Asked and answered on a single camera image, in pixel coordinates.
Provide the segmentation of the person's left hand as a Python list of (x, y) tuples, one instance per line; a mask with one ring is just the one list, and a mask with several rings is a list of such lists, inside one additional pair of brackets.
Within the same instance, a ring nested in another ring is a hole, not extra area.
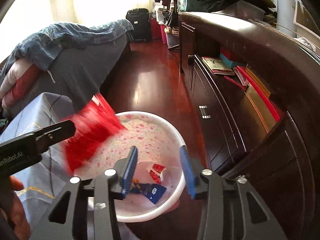
[(1, 213), (18, 239), (29, 239), (30, 225), (16, 191), (24, 189), (23, 183), (10, 176), (1, 182)]

